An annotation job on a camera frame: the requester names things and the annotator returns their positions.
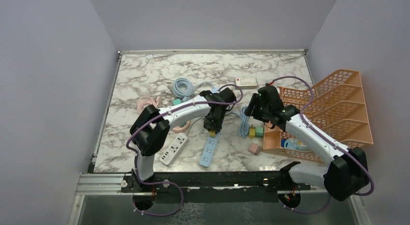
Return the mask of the yellow charger plug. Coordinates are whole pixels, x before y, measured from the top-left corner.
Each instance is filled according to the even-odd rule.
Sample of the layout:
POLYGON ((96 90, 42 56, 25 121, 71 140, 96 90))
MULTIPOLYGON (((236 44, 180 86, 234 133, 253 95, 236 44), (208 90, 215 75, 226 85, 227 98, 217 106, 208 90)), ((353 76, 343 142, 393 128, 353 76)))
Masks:
POLYGON ((212 137, 212 138, 215 138, 217 136, 217 134, 215 133, 215 131, 210 130, 209 131, 209 136, 212 137))

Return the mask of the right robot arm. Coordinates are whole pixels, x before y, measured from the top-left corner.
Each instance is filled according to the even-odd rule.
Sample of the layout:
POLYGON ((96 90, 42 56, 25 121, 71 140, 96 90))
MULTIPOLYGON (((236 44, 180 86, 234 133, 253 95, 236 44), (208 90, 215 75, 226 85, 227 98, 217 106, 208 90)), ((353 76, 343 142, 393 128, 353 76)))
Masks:
POLYGON ((314 125, 302 110, 284 105, 274 86, 258 89, 252 95, 245 115, 290 133, 325 163, 325 167, 296 163, 285 168, 285 173, 279 176, 282 188, 290 190, 298 183, 306 183, 326 189, 338 201, 351 195, 368 196, 374 192, 375 183, 368 171, 365 152, 336 141, 314 125))

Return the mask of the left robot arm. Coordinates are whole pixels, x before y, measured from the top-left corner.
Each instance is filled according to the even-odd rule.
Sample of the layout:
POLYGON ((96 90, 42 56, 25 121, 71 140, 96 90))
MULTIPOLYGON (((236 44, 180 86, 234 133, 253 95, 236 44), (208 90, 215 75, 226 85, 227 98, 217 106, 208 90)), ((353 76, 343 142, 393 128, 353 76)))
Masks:
POLYGON ((150 189, 154 156, 163 147, 170 130, 195 118, 204 118, 203 127, 217 135, 222 129, 228 107, 239 103, 242 98, 236 98, 233 90, 225 85, 217 92, 204 90, 178 105, 164 108, 146 106, 132 125, 131 137, 126 142, 127 149, 136 155, 134 186, 142 192, 150 189))

